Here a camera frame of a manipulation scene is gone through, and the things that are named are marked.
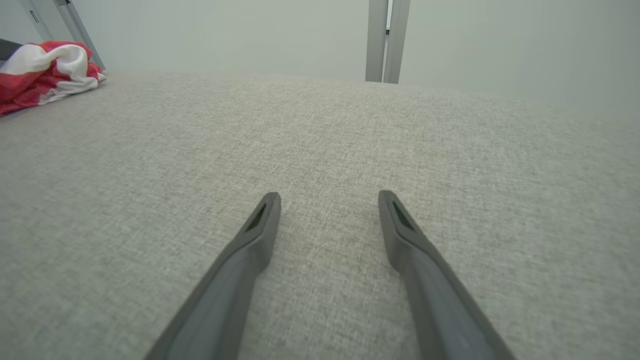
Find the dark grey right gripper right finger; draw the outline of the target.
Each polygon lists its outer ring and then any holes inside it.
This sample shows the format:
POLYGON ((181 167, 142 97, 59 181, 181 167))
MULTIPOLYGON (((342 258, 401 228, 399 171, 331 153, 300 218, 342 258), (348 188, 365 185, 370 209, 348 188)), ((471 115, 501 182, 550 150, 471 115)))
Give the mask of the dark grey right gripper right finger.
POLYGON ((398 196, 378 194, 387 258, 402 276, 422 360, 516 360, 398 196))

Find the grey metal door frame post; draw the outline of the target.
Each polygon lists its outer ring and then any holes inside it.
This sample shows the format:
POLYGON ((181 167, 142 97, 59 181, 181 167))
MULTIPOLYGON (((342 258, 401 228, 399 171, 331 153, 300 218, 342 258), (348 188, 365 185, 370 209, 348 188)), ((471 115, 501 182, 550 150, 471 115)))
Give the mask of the grey metal door frame post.
POLYGON ((365 80, 398 84, 411 0, 368 0, 365 80))

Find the red and white garment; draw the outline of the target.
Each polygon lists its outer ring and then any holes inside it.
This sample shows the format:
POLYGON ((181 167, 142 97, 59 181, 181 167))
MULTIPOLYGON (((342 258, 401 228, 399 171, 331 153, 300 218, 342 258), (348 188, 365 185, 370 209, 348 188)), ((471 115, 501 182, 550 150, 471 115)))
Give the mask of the red and white garment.
POLYGON ((106 80, 85 44, 26 43, 0 66, 0 117, 92 91, 106 80))

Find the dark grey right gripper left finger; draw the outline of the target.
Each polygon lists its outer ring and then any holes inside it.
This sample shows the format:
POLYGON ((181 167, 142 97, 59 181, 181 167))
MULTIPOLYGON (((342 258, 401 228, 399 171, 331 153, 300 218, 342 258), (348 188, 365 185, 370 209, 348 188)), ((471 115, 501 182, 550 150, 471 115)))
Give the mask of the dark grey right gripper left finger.
POLYGON ((258 276, 268 267, 281 196, 266 193, 144 360, 237 360, 258 276))

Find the grey fabric sofa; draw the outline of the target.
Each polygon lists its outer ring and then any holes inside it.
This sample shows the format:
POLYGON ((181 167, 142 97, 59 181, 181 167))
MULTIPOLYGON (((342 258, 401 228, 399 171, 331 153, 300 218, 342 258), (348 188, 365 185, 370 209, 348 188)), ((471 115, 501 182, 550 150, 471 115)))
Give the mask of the grey fabric sofa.
POLYGON ((0 360, 139 360, 268 192, 240 359, 413 360, 378 192, 520 360, 640 360, 640 112, 111 73, 0 117, 0 360))

